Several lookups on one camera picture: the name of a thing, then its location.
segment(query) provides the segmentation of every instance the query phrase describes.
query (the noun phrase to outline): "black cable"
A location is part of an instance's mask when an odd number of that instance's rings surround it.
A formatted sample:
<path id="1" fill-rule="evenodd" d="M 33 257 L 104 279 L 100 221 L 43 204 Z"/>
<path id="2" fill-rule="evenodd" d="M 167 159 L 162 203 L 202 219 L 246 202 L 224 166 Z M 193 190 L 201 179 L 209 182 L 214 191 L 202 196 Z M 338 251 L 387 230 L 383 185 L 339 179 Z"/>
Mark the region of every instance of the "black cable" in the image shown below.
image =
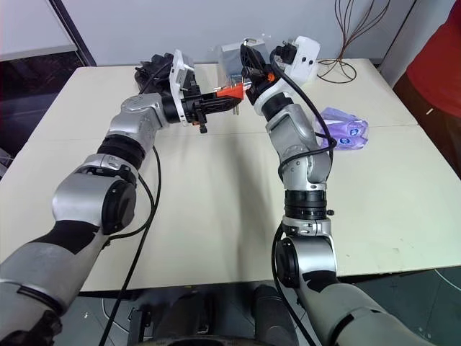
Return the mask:
<path id="1" fill-rule="evenodd" d="M 303 99 L 303 101 L 309 106 L 310 110 L 312 113 L 314 113 L 315 118 L 317 121 L 320 123 L 323 133 L 315 133 L 316 136 L 321 137 L 321 138 L 326 138 L 328 141 L 328 146 L 325 148 L 320 148 L 316 150 L 311 150 L 307 151 L 305 153 L 300 153 L 296 154 L 294 156 L 291 156 L 290 158 L 282 161 L 279 165 L 278 173 L 280 179 L 283 181 L 282 178 L 282 170 L 285 167 L 286 164 L 288 164 L 292 160 L 300 159 L 306 156 L 311 156 L 311 155 L 317 155 L 321 153 L 325 153 L 328 151 L 330 160 L 331 160 L 331 166 L 333 166 L 333 149 L 336 146 L 336 140 L 331 137 L 330 130 L 328 129 L 328 126 L 325 124 L 325 120 L 322 118 L 321 114 L 315 107 L 315 105 L 312 103 L 312 101 L 309 99 L 309 97 L 304 93 L 304 91 L 289 77 L 285 74 L 284 71 L 277 65 L 277 62 L 275 61 L 275 50 L 273 50 L 270 54 L 270 62 L 271 62 L 271 67 L 272 70 L 274 70 L 274 74 L 278 76 L 279 78 L 285 80 L 290 87 L 295 90 L 295 92 Z M 300 329 L 301 333 L 303 334 L 304 338 L 308 342 L 310 346 L 315 346 L 315 343 L 312 339 L 312 337 L 309 335 L 308 331 L 304 327 L 303 323 L 300 321 L 300 319 L 297 317 L 295 311 L 291 307 L 290 303 L 287 300 L 287 297 L 282 291 L 282 288 L 280 287 L 279 279 L 277 277 L 277 268 L 275 265 L 275 249 L 277 246 L 277 243 L 280 241 L 283 235 L 283 230 L 282 230 L 282 224 L 279 225 L 279 228 L 277 229 L 277 232 L 275 232 L 274 235 L 274 240 L 272 241 L 272 250 L 271 250 L 271 266 L 272 266 L 272 277 L 274 278 L 274 284 L 275 288 L 277 289 L 277 292 L 279 293 L 280 298 L 282 299 L 284 305 L 287 307 L 288 312 L 290 313 L 291 317 L 295 321 L 296 325 Z"/>
<path id="2" fill-rule="evenodd" d="M 402 31 L 403 26 L 405 25 L 406 21 L 408 20 L 408 17 L 410 16 L 410 13 L 413 11 L 413 8 L 415 7 L 415 5 L 416 5 L 416 0 L 413 0 L 413 3 L 411 4 L 410 9 L 409 9 L 408 12 L 406 13 L 406 16 L 405 16 L 405 18 L 403 19 L 402 24 L 400 24 L 400 27 L 398 28 L 397 33 L 395 34 L 395 36 L 394 36 L 392 42 L 390 43 L 388 50 L 386 51 L 385 55 L 382 57 L 381 64 L 380 64 L 380 68 L 382 67 L 382 63 L 384 62 L 384 60 L 387 58 L 387 56 L 388 56 L 388 54 L 389 54 L 389 52 L 390 52 L 390 49 L 391 49 L 392 46 L 394 45 L 395 40 L 397 40 L 397 37 L 399 36 L 400 32 Z"/>
<path id="3" fill-rule="evenodd" d="M 148 78 L 148 80 L 145 82 L 145 84 L 143 85 L 143 88 L 139 91 L 139 94 L 138 95 L 141 95 L 141 94 L 144 94 L 144 92 L 146 91 L 146 89 L 149 87 L 149 84 L 153 81 L 154 78 L 156 78 L 158 76 L 158 74 L 160 72 L 162 72 L 165 68 L 167 67 L 170 67 L 171 66 L 171 62 L 168 62 L 168 63 L 165 63 L 162 67 L 160 67 L 157 72 L 154 72 L 153 74 L 151 74 Z"/>
<path id="4" fill-rule="evenodd" d="M 309 99 L 309 97 L 304 93 L 304 91 L 289 76 L 287 76 L 285 74 L 285 72 L 282 71 L 282 69 L 277 65 L 277 62 L 275 61 L 275 50 L 273 50 L 271 52 L 271 55 L 270 55 L 269 59 L 270 59 L 270 62 L 271 62 L 272 70 L 274 70 L 274 74 L 276 76 L 278 76 L 279 78 L 283 79 L 284 81 L 286 81 L 287 84 L 290 87 L 292 87 L 293 90 L 295 90 L 295 92 L 298 95 L 300 95 L 301 99 L 303 99 L 303 101 L 309 106 L 312 113 L 314 113 L 315 118 L 320 123 L 323 132 L 325 133 L 324 137 L 323 136 L 319 136 L 319 137 L 326 138 L 326 140 L 328 141 L 328 146 L 325 147 L 325 148 L 306 151 L 304 153 L 291 156 L 287 160 L 282 161 L 282 163 L 280 163 L 279 169 L 278 169 L 280 179 L 283 181 L 282 170 L 285 167 L 285 165 L 289 161 L 292 161 L 294 159 L 299 159 L 299 158 L 302 158 L 302 157 L 307 157 L 307 156 L 311 156 L 311 155 L 317 155 L 317 154 L 322 154 L 322 153 L 328 152 L 329 155 L 330 155 L 330 161 L 332 163 L 331 166 L 333 166 L 333 149 L 336 146 L 336 140 L 333 137 L 331 137 L 330 130 L 328 129 L 328 126 L 325 124 L 325 120 L 322 118 L 319 111 L 317 110 L 315 105 L 312 103 L 312 101 Z"/>
<path id="5" fill-rule="evenodd" d="M 140 228 L 138 228 L 135 231 L 130 232 L 130 233 L 115 234 L 114 236 L 110 236 L 108 238 L 108 240 L 107 240 L 108 242 L 111 242 L 112 240 L 115 240 L 115 239 L 123 239 L 123 238 L 128 238 L 130 236 L 135 236 L 136 234 L 142 232 L 146 228 L 146 226 L 149 224 L 149 222 L 151 222 L 151 220 L 153 219 L 153 216 L 156 214 L 157 206 L 158 206 L 158 199 L 159 199 L 158 190 L 157 190 L 157 194 L 156 194 L 156 200 L 154 201 L 153 196 L 152 196 L 152 192 L 149 189 L 149 186 L 147 186 L 146 182 L 144 181 L 144 179 L 141 176 L 139 176 L 139 181 L 142 184 L 142 186 L 144 187 L 144 190 L 146 190 L 147 196 L 149 197 L 149 202 L 151 203 L 151 212 L 149 213 L 149 217 L 147 217 L 146 222 Z"/>
<path id="6" fill-rule="evenodd" d="M 155 207 L 155 210 L 153 212 L 152 218 L 149 218 L 149 220 L 148 220 L 149 222 L 146 225 L 146 229 L 144 230 L 143 236 L 141 237 L 141 240 L 140 240 L 139 245 L 138 245 L 138 249 L 136 250 L 136 253 L 135 253 L 135 257 L 133 258 L 133 261 L 131 262 L 130 269 L 128 270 L 128 274 L 127 274 L 127 276 L 125 278 L 125 281 L 123 282 L 122 289 L 118 293 L 117 300 L 115 301 L 114 308 L 112 309 L 112 312 L 110 313 L 109 321 L 107 321 L 106 327 L 104 328 L 104 334 L 102 335 L 101 340 L 99 341 L 99 346 L 104 346 L 104 344 L 105 344 L 105 342 L 107 340 L 107 337 L 109 336 L 109 332 L 110 332 L 110 329 L 112 327 L 112 323 L 113 323 L 113 321 L 115 319 L 115 315 L 117 314 L 118 308 L 119 308 L 120 303 L 122 301 L 122 297 L 123 297 L 123 295 L 125 294 L 125 292 L 127 290 L 128 283 L 130 282 L 131 277 L 133 276 L 133 273 L 135 271 L 135 268 L 136 268 L 136 265 L 138 263 L 139 257 L 141 255 L 141 251 L 142 251 L 143 246 L 144 246 L 144 242 L 146 241 L 146 237 L 148 235 L 149 228 L 151 227 L 153 217 L 155 216 L 155 213 L 157 211 L 158 199 L 160 198 L 160 191 L 161 191 L 161 166 L 160 166 L 160 157 L 158 156 L 158 152 L 157 152 L 157 149 L 156 149 L 155 146 L 153 147 L 153 152 L 156 155 L 157 173 L 158 173 L 156 207 Z"/>
<path id="7" fill-rule="evenodd" d="M 316 346 L 314 340 L 309 335 L 309 332 L 306 330 L 301 320 L 297 317 L 297 314 L 291 307 L 290 303 L 287 300 L 287 297 L 285 296 L 285 294 L 282 291 L 282 288 L 280 287 L 279 278 L 277 277 L 277 269 L 275 267 L 275 249 L 276 249 L 277 243 L 282 238 L 282 235 L 283 235 L 282 224 L 280 224 L 279 228 L 277 229 L 277 232 L 275 232 L 274 240 L 272 241 L 272 250 L 271 250 L 272 277 L 274 278 L 275 288 L 277 289 L 277 292 L 279 293 L 279 296 L 282 299 L 283 304 L 287 307 L 288 312 L 290 313 L 291 317 L 295 321 L 297 327 L 300 329 L 301 333 L 303 334 L 308 344 L 310 346 Z"/>

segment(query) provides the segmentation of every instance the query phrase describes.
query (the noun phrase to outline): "person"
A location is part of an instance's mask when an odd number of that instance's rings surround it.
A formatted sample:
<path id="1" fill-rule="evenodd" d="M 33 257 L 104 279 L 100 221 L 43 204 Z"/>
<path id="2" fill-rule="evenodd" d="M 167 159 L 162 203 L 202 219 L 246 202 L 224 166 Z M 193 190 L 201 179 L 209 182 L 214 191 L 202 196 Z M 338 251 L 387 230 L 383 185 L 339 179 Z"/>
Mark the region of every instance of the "person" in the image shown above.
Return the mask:
<path id="1" fill-rule="evenodd" d="M 394 92 L 461 178 L 461 0 Z"/>

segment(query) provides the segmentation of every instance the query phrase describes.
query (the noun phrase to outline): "white table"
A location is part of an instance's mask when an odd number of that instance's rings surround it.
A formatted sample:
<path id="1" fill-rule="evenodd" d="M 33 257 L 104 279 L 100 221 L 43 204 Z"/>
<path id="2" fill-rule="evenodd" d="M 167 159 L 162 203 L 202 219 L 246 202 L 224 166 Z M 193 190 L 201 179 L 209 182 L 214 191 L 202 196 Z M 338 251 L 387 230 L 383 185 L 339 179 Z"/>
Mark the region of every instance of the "white table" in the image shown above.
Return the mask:
<path id="1" fill-rule="evenodd" d="M 461 265 L 461 181 L 367 60 L 350 61 L 357 79 L 317 80 L 304 90 L 322 110 L 337 107 L 366 119 L 361 151 L 336 152 L 328 207 L 338 274 L 365 275 Z M 203 92 L 216 66 L 196 66 Z M 48 231 L 60 181 L 95 152 L 121 102 L 137 92 L 133 67 L 80 68 L 0 182 L 0 260 Z M 283 214 L 278 158 L 265 120 L 245 101 L 240 115 L 209 115 L 208 134 L 173 125 L 156 146 L 163 189 L 129 288 L 268 280 L 270 247 Z M 141 174 L 155 190 L 150 153 Z M 148 215 L 138 188 L 136 217 Z M 83 290 L 117 290 L 138 239 L 104 250 Z"/>

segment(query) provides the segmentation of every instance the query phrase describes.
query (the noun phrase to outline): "metal frame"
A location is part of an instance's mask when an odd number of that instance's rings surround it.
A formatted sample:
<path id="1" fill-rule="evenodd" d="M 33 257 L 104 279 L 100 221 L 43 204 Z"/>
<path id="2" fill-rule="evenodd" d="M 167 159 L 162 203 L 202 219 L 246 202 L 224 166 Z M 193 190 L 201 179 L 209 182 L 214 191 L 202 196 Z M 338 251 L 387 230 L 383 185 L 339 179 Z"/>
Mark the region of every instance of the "metal frame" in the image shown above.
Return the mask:
<path id="1" fill-rule="evenodd" d="M 64 6 L 61 0 L 48 0 L 50 5 L 55 10 L 56 15 L 59 20 L 65 27 L 67 33 L 71 37 L 72 41 L 77 46 L 76 55 L 79 57 L 80 61 L 85 66 L 96 66 L 96 61 L 93 59 L 93 56 L 89 52 L 88 47 L 86 46 L 83 38 L 81 38 L 77 27 L 73 23 L 71 16 L 67 12 L 66 7 Z"/>

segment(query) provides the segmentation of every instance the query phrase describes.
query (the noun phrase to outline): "orange gripper part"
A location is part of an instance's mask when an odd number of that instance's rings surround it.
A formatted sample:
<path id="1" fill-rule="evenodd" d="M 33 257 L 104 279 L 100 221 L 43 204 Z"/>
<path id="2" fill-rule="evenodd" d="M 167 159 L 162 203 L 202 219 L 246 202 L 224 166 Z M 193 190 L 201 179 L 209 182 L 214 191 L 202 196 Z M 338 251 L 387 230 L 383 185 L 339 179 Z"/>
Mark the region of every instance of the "orange gripper part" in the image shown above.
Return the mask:
<path id="1" fill-rule="evenodd" d="M 223 90 L 220 90 L 219 92 L 216 92 L 217 97 L 223 97 L 223 96 L 230 96 L 230 97 L 235 97 L 236 99 L 243 99 L 243 84 L 238 83 L 235 86 L 232 86 L 230 88 L 225 88 Z"/>

